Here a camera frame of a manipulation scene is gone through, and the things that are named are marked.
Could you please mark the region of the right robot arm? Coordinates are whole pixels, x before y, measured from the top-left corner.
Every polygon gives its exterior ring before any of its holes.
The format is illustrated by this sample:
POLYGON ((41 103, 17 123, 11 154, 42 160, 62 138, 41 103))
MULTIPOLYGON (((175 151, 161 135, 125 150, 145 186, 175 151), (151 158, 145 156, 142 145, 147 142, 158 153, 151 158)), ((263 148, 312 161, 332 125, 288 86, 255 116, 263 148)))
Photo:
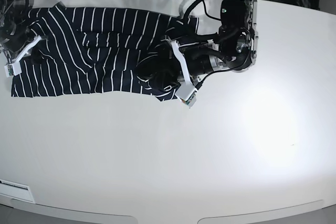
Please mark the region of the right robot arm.
POLYGON ((31 9, 29 0, 1 0, 1 52, 7 63, 36 38, 26 21, 31 9))

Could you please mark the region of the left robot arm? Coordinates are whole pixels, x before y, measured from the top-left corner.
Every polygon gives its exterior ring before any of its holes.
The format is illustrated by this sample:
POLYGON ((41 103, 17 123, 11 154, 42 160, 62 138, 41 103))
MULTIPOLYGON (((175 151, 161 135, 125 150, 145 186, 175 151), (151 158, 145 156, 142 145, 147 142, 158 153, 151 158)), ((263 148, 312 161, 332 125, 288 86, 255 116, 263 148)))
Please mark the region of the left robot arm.
POLYGON ((204 2, 195 0, 182 18, 170 21, 154 55, 138 63, 140 81, 162 92, 184 84, 196 91, 211 75, 244 71, 255 64, 257 0, 222 0, 218 32, 200 35, 198 19, 190 14, 204 2))

